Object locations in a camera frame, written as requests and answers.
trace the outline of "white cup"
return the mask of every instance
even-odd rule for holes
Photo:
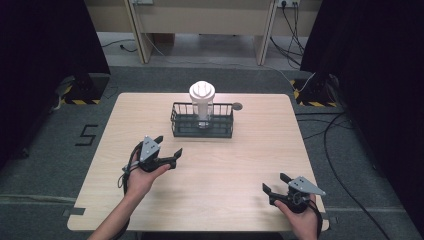
[[[193,112],[199,120],[199,128],[208,128],[213,116],[215,87],[205,81],[198,81],[190,87]]]

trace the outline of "black wire basket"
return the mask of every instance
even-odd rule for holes
[[[231,138],[233,104],[214,103],[210,120],[199,120],[192,103],[175,102],[171,114],[174,137]]]

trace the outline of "human hand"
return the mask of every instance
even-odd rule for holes
[[[310,198],[315,202],[316,197],[314,194],[310,194]],[[274,204],[282,213],[284,213],[284,215],[286,215],[292,227],[293,233],[299,238],[299,240],[318,239],[318,219],[311,208],[306,208],[303,213],[293,213],[286,204],[279,200],[276,200]]]
[[[137,154],[134,154],[132,161],[134,162],[136,159]],[[128,190],[125,196],[134,198],[136,201],[140,202],[150,191],[155,179],[164,174],[170,167],[171,165],[166,164],[150,173],[143,171],[139,167],[133,167],[128,179]]]

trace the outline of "wall socket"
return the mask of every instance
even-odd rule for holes
[[[297,3],[297,6],[300,4],[300,0],[278,0],[277,7],[281,7],[283,1],[286,1],[286,8],[294,8],[295,3]]]

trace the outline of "handheld controller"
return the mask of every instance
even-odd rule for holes
[[[287,195],[272,192],[271,188],[262,183],[262,190],[269,196],[269,204],[275,206],[274,202],[280,200],[294,213],[302,213],[308,207],[309,194],[324,196],[326,193],[312,184],[304,177],[291,179],[284,173],[280,173],[280,179],[289,185]]]

